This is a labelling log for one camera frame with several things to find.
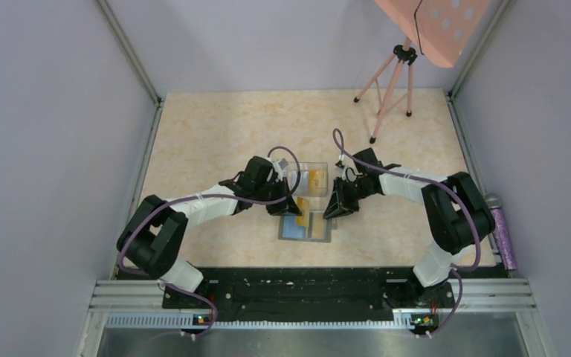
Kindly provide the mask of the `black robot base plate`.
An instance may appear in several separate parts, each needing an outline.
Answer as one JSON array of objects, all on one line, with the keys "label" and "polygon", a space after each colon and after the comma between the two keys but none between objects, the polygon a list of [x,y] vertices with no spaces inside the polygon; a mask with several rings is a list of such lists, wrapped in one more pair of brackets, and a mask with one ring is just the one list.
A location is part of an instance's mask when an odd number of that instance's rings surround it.
[{"label": "black robot base plate", "polygon": [[394,309],[451,308],[450,283],[421,288],[411,268],[203,268],[196,294],[218,322],[389,321]]}]

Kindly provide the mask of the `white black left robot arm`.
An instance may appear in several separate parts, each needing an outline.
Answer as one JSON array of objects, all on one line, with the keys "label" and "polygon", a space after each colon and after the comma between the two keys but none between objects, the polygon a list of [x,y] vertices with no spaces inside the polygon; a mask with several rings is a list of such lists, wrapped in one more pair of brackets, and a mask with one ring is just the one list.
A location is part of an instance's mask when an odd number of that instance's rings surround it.
[{"label": "white black left robot arm", "polygon": [[299,216],[301,210],[284,173],[288,162],[254,156],[233,178],[192,196],[164,200],[147,196],[117,240],[123,260],[144,274],[180,289],[181,299],[200,307],[208,299],[204,275],[180,258],[186,231],[220,217],[234,216],[263,205],[271,216]]}]

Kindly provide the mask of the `grey card holder wallet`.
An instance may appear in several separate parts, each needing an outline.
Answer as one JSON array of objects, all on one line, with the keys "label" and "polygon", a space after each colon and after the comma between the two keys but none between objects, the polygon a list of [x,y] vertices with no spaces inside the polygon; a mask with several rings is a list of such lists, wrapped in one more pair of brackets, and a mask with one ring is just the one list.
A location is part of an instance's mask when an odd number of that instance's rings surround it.
[{"label": "grey card holder wallet", "polygon": [[307,225],[300,225],[298,216],[281,216],[277,239],[295,242],[329,243],[332,232],[338,228],[335,219],[324,219],[323,212],[312,210],[308,215]]}]

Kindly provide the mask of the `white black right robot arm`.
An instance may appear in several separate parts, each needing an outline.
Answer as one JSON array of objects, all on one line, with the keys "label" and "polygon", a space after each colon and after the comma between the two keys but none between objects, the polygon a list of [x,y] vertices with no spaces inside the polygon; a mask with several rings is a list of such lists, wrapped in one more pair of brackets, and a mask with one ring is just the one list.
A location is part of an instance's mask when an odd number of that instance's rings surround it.
[{"label": "white black right robot arm", "polygon": [[413,173],[398,164],[383,165],[371,148],[352,155],[354,167],[344,167],[333,181],[324,219],[356,213],[360,201],[373,195],[398,196],[425,208],[433,242],[413,267],[406,286],[407,299],[427,306],[436,297],[436,286],[448,279],[470,251],[481,256],[481,242],[495,229],[495,219],[472,177],[466,172],[451,176]]}]

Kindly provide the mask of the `clear plastic card box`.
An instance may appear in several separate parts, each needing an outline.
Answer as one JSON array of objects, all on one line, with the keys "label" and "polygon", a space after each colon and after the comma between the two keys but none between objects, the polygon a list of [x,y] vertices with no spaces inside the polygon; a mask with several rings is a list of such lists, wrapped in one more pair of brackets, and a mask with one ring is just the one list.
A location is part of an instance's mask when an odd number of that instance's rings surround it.
[{"label": "clear plastic card box", "polygon": [[308,195],[308,180],[309,180],[309,171],[310,170],[326,170],[327,171],[327,192],[329,190],[329,171],[328,165],[324,162],[300,162],[299,168],[297,168],[296,164],[293,161],[288,163],[288,167],[283,171],[283,175],[287,178],[289,188],[292,190],[296,186],[296,182],[298,181],[299,184],[294,191],[294,196],[305,196],[305,197],[313,197]]}]

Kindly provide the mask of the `yellow credit card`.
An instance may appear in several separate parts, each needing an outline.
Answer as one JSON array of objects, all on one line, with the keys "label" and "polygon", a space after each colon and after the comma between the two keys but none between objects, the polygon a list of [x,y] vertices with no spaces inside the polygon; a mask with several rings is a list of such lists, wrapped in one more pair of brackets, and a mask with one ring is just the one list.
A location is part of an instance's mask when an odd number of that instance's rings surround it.
[{"label": "yellow credit card", "polygon": [[312,240],[323,241],[326,239],[326,220],[322,213],[314,212],[311,215],[309,235]]},{"label": "yellow credit card", "polygon": [[311,216],[311,202],[305,197],[297,197],[297,206],[300,209],[300,215],[295,219],[295,222],[300,227],[308,228]]}]

